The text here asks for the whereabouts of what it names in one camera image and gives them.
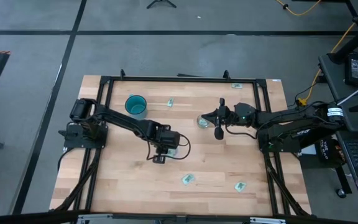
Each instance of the teal cup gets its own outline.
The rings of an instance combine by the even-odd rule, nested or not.
[[[135,119],[145,119],[147,115],[147,102],[143,96],[131,95],[125,102],[125,110]]]

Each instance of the yellow cable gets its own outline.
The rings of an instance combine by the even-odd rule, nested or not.
[[[335,45],[335,47],[332,49],[331,53],[333,53],[337,48],[338,46],[342,43],[342,41],[345,39],[345,36],[353,29],[354,25],[356,23],[353,23],[349,28],[348,30],[344,33],[344,35],[342,36],[342,38],[339,40],[339,42]],[[310,96],[311,96],[311,92],[313,91],[313,85],[316,83],[316,80],[317,80],[317,77],[318,75],[320,74],[321,70],[319,69],[316,76],[314,77],[314,80],[313,80],[313,83],[311,84],[312,87],[310,88],[309,90],[309,95],[305,98],[305,99],[301,99],[299,98],[299,102],[302,104],[302,105],[306,105]]]
[[[285,6],[285,4],[283,2],[281,2],[280,0],[276,0],[278,3],[280,3],[282,6]],[[303,16],[305,14],[307,14],[308,12],[310,12],[312,9],[314,9],[314,7],[316,7],[319,3],[321,2],[321,0],[319,0],[318,2],[316,2],[313,6],[310,7],[310,9],[306,10],[305,12],[302,12],[300,14],[297,14],[293,11],[291,11],[291,9],[289,7],[286,7],[285,9],[288,10],[288,12],[290,12],[291,14],[293,14],[294,16]]]

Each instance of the white label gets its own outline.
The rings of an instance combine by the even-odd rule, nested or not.
[[[304,130],[304,131],[298,131],[296,134],[306,134],[310,131],[310,129]]]
[[[342,112],[329,112],[327,113],[328,116],[343,116]]]
[[[343,110],[340,109],[340,108],[329,108],[328,112],[341,112],[341,113],[343,113]]]

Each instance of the tripod leg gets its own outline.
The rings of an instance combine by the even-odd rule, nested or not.
[[[172,3],[171,1],[169,1],[169,0],[165,0],[165,1],[168,2],[172,7],[177,8],[177,6],[174,3]]]
[[[160,1],[160,0],[154,0],[152,3],[150,3],[150,4],[146,7],[146,9],[150,9],[150,7],[152,7],[152,5],[154,5],[154,3],[158,2],[158,1]]]

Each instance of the black clamp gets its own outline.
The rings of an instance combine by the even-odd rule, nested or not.
[[[352,22],[358,24],[358,17],[353,17]]]
[[[229,71],[225,70],[223,73],[223,78],[225,78],[227,81],[230,81],[230,75],[229,75]]]
[[[111,79],[110,76],[102,76],[102,77],[100,78],[99,84],[100,84],[100,85],[104,85],[104,84],[106,84],[107,82],[109,82],[110,79]]]
[[[258,85],[260,85],[262,88],[267,88],[267,83],[266,83],[266,79],[260,79],[260,78],[257,78],[255,79],[256,83]]]
[[[124,76],[126,76],[126,74],[125,74],[125,72],[124,72],[124,69],[121,69],[121,71],[120,71],[120,79],[121,80],[124,80]]]

